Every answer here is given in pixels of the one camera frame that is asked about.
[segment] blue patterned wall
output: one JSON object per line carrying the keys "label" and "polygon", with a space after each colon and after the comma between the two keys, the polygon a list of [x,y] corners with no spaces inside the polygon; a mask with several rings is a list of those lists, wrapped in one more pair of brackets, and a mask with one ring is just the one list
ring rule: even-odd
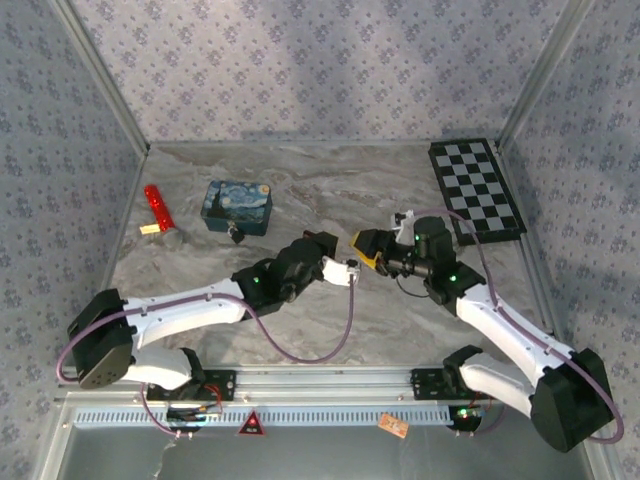
{"label": "blue patterned wall", "polygon": [[3,0],[0,19],[0,478],[18,480],[138,160],[46,0]]}
{"label": "blue patterned wall", "polygon": [[74,0],[148,141],[497,137],[566,0]]}
{"label": "blue patterned wall", "polygon": [[507,158],[559,319],[603,356],[640,478],[638,2],[596,2]]}

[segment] black and white checkerboard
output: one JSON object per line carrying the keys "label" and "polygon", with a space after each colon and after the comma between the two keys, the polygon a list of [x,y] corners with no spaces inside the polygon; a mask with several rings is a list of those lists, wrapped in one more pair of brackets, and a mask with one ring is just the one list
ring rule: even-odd
{"label": "black and white checkerboard", "polygon": [[[432,143],[429,157],[447,208],[472,223],[481,243],[517,240],[526,231],[487,140]],[[462,223],[453,226],[460,245],[473,244]]]}

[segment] gray marble table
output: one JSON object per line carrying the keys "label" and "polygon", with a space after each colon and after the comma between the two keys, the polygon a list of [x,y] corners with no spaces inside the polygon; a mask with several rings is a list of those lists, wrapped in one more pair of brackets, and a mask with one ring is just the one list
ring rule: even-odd
{"label": "gray marble table", "polygon": [[[337,235],[337,258],[352,258],[355,255],[348,241],[356,231],[387,228],[389,215],[395,211],[444,205],[427,149],[427,144],[152,148],[113,285],[125,297],[205,286],[274,256],[305,229]],[[209,182],[216,178],[271,185],[274,207],[266,236],[247,237],[235,245],[226,234],[206,228],[200,208]],[[185,241],[178,247],[167,246],[160,235],[139,232],[141,225],[154,223],[143,194],[148,183],[160,188],[173,219],[184,231]],[[459,253],[463,261],[481,271],[475,247]],[[517,246],[488,245],[486,253],[500,294],[537,323]],[[418,280],[405,280],[405,287],[423,293]],[[284,348],[313,358],[332,350],[341,337],[347,305],[347,289],[315,283],[294,303],[265,317],[265,322]],[[334,362],[434,364],[467,344],[497,352],[482,335],[430,300],[408,297],[394,281],[363,267],[352,334]],[[193,348],[204,365],[287,362],[252,321],[175,335],[165,339],[165,345]]]}

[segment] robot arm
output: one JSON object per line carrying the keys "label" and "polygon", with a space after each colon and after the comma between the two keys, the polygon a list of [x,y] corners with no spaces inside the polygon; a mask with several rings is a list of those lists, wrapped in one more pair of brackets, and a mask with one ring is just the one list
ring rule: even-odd
{"label": "robot arm", "polygon": [[503,364],[467,346],[444,361],[452,389],[501,400],[531,418],[538,433],[565,452],[613,419],[586,381],[550,353],[573,360],[610,396],[604,364],[593,351],[575,352],[537,329],[500,297],[496,306],[484,277],[456,259],[451,233],[441,218],[416,218],[409,211],[395,214],[391,221],[389,231],[365,230],[353,237],[351,246],[362,261],[381,275],[423,278],[433,301],[479,330],[515,364]]}
{"label": "robot arm", "polygon": [[275,259],[262,260],[206,287],[127,300],[115,289],[100,292],[69,327],[70,339],[109,314],[125,309],[130,313],[73,348],[80,386],[98,388],[124,379],[175,390],[190,381],[197,383],[202,367],[193,351],[150,344],[195,328],[250,318],[247,307],[259,316],[276,312],[314,280],[341,286],[348,286],[351,279],[355,283],[357,262],[333,260],[336,244],[337,238],[327,233],[305,232]]}

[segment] starry night box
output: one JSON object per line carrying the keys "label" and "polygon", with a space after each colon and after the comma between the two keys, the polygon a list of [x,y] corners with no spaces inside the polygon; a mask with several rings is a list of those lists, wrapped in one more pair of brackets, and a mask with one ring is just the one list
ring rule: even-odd
{"label": "starry night box", "polygon": [[212,232],[236,226],[245,235],[267,233],[271,188],[259,183],[214,180],[209,184],[200,216]]}

